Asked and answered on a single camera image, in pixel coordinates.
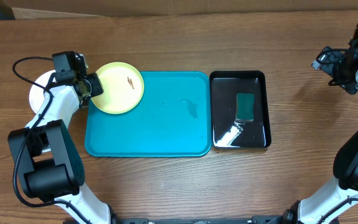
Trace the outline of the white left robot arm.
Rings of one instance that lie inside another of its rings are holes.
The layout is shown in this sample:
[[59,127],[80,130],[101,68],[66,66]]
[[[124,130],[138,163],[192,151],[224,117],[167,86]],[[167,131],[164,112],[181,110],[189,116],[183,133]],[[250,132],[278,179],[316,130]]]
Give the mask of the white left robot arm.
[[87,186],[84,165],[68,132],[82,102],[102,94],[97,74],[62,80],[49,73],[45,83],[32,86],[42,90],[44,101],[24,128],[8,135],[17,199],[32,208],[56,205],[77,223],[117,223],[112,208]]

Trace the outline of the pink plate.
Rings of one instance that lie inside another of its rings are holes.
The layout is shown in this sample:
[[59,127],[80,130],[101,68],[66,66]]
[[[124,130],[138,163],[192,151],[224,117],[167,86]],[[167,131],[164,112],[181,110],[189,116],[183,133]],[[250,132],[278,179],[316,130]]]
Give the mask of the pink plate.
[[[36,79],[36,83],[45,87],[48,83],[48,80],[52,73],[54,73],[55,70],[50,70],[48,72],[45,72],[41,76]],[[44,90],[36,85],[32,85],[29,92],[29,104],[34,113],[38,113],[40,107],[42,106],[42,103],[44,102]]]

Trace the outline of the green sponge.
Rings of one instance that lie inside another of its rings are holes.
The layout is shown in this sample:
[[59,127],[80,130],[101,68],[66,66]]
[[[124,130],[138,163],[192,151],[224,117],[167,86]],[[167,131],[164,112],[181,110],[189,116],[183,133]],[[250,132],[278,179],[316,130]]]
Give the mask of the green sponge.
[[236,119],[241,122],[253,121],[255,96],[251,93],[238,93],[236,100]]

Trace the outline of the yellow plate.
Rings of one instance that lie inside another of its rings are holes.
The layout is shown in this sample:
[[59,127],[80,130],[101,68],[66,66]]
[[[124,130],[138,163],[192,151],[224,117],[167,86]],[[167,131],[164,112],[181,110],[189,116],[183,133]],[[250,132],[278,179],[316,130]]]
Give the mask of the yellow plate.
[[96,71],[103,87],[103,93],[91,101],[101,111],[122,114],[135,108],[144,94],[142,75],[132,65],[112,62]]

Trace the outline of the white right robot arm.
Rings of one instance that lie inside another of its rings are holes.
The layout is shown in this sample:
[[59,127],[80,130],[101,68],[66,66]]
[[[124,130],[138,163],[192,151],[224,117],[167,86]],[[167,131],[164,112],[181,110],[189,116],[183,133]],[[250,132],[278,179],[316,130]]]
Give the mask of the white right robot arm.
[[[348,93],[358,91],[358,38],[348,49],[325,47],[312,62],[331,76],[329,85]],[[295,202],[270,223],[337,223],[339,216],[358,204],[358,131],[338,151],[333,177],[312,196]]]

